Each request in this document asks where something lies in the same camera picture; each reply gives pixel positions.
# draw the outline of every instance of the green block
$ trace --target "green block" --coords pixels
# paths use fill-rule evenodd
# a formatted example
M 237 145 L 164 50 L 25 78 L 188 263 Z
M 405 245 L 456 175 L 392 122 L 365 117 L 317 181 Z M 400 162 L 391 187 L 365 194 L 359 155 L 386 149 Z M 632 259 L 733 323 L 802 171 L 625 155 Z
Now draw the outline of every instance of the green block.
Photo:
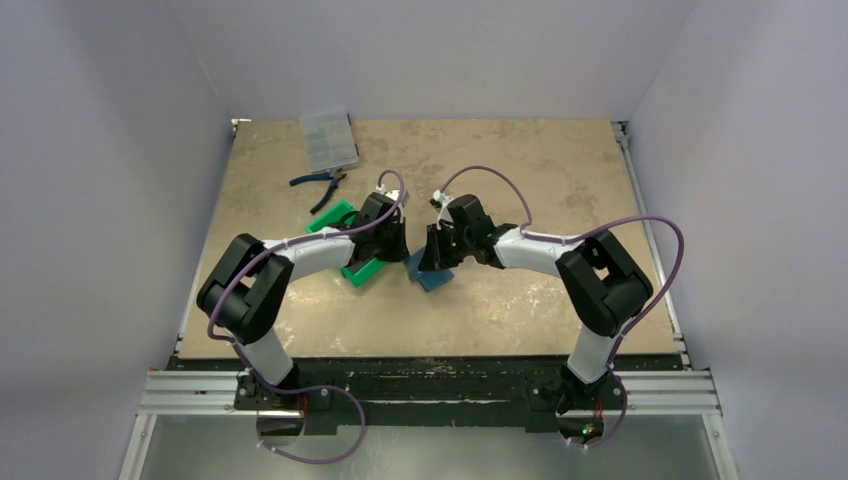
M 350 202 L 348 202 L 347 200 L 342 200 L 327 209 L 327 211 L 324 212 L 320 217 L 316 218 L 312 221 L 312 223 L 307 225 L 306 231 L 309 233 L 315 233 L 331 223 L 340 221 L 345 214 L 353 212 L 355 210 L 356 209 L 353 208 L 353 205 L 351 205 Z M 345 223 L 350 225 L 352 221 L 353 216 L 351 215 L 351 217 L 348 218 Z M 347 267 L 342 268 L 342 275 L 344 275 L 345 278 L 350 280 L 350 283 L 352 283 L 354 287 L 359 287 L 360 285 L 365 283 L 366 280 L 371 278 L 372 275 L 377 273 L 377 270 L 383 268 L 383 265 L 385 264 L 386 262 L 377 260 L 376 258 L 372 258 L 368 261 L 368 263 L 363 265 L 361 268 L 356 269 L 355 271 Z

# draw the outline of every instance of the white enclosure wall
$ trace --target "white enclosure wall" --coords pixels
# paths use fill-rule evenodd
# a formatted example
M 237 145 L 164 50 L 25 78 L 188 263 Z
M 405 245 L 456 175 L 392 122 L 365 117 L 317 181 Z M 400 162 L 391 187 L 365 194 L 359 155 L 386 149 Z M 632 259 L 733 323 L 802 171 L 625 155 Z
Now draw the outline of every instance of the white enclosure wall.
M 164 0 L 0 2 L 0 478 L 117 476 L 229 128 Z
M 648 208 L 687 235 L 674 299 L 744 478 L 848 471 L 846 22 L 839 0 L 702 0 L 633 117 Z
M 240 118 L 627 119 L 694 0 L 173 0 Z

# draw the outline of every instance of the pliers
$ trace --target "pliers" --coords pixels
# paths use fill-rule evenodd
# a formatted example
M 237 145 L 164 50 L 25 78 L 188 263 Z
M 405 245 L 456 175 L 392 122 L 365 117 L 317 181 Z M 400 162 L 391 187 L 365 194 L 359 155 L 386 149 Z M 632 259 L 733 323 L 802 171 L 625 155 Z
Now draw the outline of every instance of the pliers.
M 302 177 L 297 177 L 295 179 L 289 180 L 289 186 L 293 187 L 295 185 L 300 185 L 304 182 L 312 182 L 317 180 L 330 181 L 330 186 L 327 187 L 327 193 L 324 194 L 321 200 L 317 204 L 315 204 L 314 207 L 309 209 L 309 213 L 315 215 L 316 213 L 318 213 L 318 210 L 324 208 L 324 205 L 326 205 L 327 202 L 330 201 L 330 197 L 333 196 L 333 191 L 339 188 L 339 181 L 341 181 L 341 179 L 345 178 L 346 176 L 347 174 L 342 173 L 341 168 L 337 168 L 332 172 L 313 173 L 312 175 L 304 175 Z

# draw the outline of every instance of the beige table surface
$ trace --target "beige table surface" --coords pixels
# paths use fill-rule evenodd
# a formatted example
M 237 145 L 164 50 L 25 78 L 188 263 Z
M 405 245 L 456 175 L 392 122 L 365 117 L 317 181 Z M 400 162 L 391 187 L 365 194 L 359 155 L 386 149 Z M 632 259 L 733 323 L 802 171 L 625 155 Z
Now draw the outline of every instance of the beige table surface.
M 349 171 L 332 202 L 346 199 L 358 208 L 380 171 L 400 170 L 410 191 L 410 252 L 424 246 L 425 227 L 435 221 L 427 203 L 433 191 L 466 165 L 488 165 L 512 178 L 533 210 L 533 231 L 578 234 L 638 213 L 606 120 L 364 120 L 354 122 L 353 135 L 359 167 Z M 297 122 L 239 125 L 199 282 L 237 234 L 267 240 L 304 233 L 313 218 L 309 208 L 327 188 L 326 182 L 289 187 L 290 179 L 305 173 Z M 448 192 L 480 197 L 495 224 L 524 220 L 512 190 L 487 172 L 460 176 Z M 642 227 L 622 226 L 615 234 L 654 280 Z M 454 274 L 449 284 L 424 293 L 402 264 L 386 265 L 358 289 L 337 270 L 319 272 L 289 285 L 274 328 L 293 356 L 564 354 L 574 347 L 580 321 L 559 278 L 497 270 L 471 257 Z M 192 305 L 181 357 L 233 356 L 225 343 L 206 337 L 207 321 Z M 662 302 L 621 348 L 673 351 Z

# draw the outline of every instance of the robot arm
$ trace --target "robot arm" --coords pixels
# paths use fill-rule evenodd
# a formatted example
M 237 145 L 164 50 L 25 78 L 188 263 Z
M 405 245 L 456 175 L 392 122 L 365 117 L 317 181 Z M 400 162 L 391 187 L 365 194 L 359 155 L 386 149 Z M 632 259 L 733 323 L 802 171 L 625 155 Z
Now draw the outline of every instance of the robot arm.
M 237 236 L 198 291 L 197 306 L 211 316 L 225 287 L 249 261 L 266 249 L 286 243 L 248 273 L 254 278 L 252 286 L 236 285 L 224 301 L 217 325 L 227 331 L 265 380 L 278 386 L 296 385 L 297 368 L 273 328 L 288 284 L 321 270 L 351 266 L 371 258 L 387 262 L 408 258 L 402 211 L 406 198 L 402 199 L 401 208 L 393 217 L 374 228 L 327 238 L 330 233 L 353 230 L 380 217 L 391 208 L 398 195 L 398 191 L 372 193 L 349 225 L 341 221 L 323 228 L 319 233 L 324 238 L 304 242 L 262 242 L 246 233 Z
M 653 288 L 615 236 L 604 231 L 575 242 L 526 238 L 514 224 L 495 226 L 474 195 L 436 192 L 437 223 L 427 227 L 419 270 L 459 265 L 467 256 L 496 268 L 523 268 L 561 278 L 583 326 L 561 372 L 559 413 L 592 400 L 609 380 L 609 360 L 622 326 L 638 314 Z M 604 278 L 598 271 L 606 269 Z

